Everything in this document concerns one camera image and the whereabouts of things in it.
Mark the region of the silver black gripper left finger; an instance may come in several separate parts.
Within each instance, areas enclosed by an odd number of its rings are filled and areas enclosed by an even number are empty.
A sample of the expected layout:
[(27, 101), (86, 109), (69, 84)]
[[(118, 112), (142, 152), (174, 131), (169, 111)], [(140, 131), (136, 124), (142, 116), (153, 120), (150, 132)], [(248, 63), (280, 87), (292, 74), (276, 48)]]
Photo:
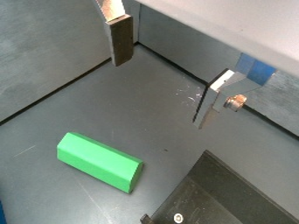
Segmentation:
[(125, 12), (121, 0), (93, 0), (103, 22), (112, 63), (116, 67), (133, 56), (133, 17)]

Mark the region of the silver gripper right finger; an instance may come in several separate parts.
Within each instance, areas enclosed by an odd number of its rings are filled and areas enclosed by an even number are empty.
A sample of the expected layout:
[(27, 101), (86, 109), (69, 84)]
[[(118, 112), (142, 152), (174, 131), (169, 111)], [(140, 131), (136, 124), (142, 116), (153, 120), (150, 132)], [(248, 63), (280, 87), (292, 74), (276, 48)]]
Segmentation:
[(260, 85), (242, 73), (225, 69), (204, 89), (193, 125), (201, 129), (222, 109), (238, 111), (246, 101), (245, 93), (257, 88)]

